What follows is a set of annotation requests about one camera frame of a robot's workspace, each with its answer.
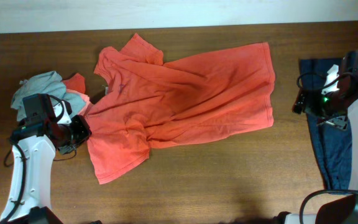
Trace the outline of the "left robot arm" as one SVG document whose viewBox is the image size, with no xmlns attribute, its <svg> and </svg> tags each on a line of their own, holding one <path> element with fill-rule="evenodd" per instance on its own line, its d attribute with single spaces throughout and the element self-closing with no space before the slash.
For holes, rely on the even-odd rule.
<svg viewBox="0 0 358 224">
<path fill-rule="evenodd" d="M 53 95 L 23 98 L 25 118 L 13 130 L 13 173 L 1 223 L 60 223 L 52 212 L 50 184 L 56 154 L 70 159 L 91 136 L 84 117 L 72 115 L 71 105 Z"/>
</svg>

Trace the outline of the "orange-red printed t-shirt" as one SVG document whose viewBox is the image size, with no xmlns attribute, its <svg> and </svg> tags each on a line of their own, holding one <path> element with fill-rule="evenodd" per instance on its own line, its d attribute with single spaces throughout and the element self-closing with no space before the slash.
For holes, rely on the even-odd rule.
<svg viewBox="0 0 358 224">
<path fill-rule="evenodd" d="M 102 49 L 94 72 L 108 85 L 85 116 L 100 184 L 143 163 L 152 149 L 273 125 L 275 72 L 266 42 L 165 62 L 161 50 L 136 34 L 121 50 Z"/>
</svg>

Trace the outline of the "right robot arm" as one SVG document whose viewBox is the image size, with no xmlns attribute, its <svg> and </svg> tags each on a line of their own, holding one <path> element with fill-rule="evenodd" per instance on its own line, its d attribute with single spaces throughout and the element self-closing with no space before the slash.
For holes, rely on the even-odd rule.
<svg viewBox="0 0 358 224">
<path fill-rule="evenodd" d="M 300 60 L 292 111 L 305 113 L 324 189 L 309 194 L 283 224 L 358 223 L 358 49 L 343 59 Z"/>
</svg>

